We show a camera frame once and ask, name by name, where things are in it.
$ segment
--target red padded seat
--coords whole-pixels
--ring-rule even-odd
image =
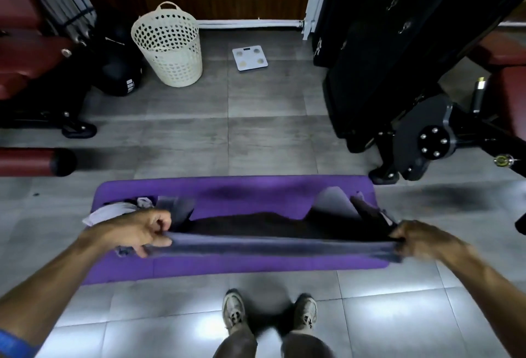
[[[468,53],[468,57],[489,71],[526,66],[526,47],[502,32],[493,31]]]
[[[27,86],[27,80],[20,74],[0,74],[0,100],[8,100]]]
[[[526,141],[526,67],[506,67],[493,74],[490,93],[509,131]]]
[[[20,74],[36,79],[62,60],[62,49],[72,50],[73,41],[60,36],[0,37],[0,74]]]

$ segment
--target white plastic basket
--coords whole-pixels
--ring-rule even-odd
[[[176,9],[162,9],[165,3]],[[201,45],[196,19],[173,2],[163,2],[135,21],[132,38],[166,85],[193,84],[202,74]]]

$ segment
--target shoe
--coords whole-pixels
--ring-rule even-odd
[[[227,327],[228,334],[231,334],[234,326],[246,324],[245,305],[236,289],[227,291],[223,299],[223,321]]]
[[[302,294],[296,301],[294,310],[294,330],[312,331],[318,314],[318,305],[308,294]]]

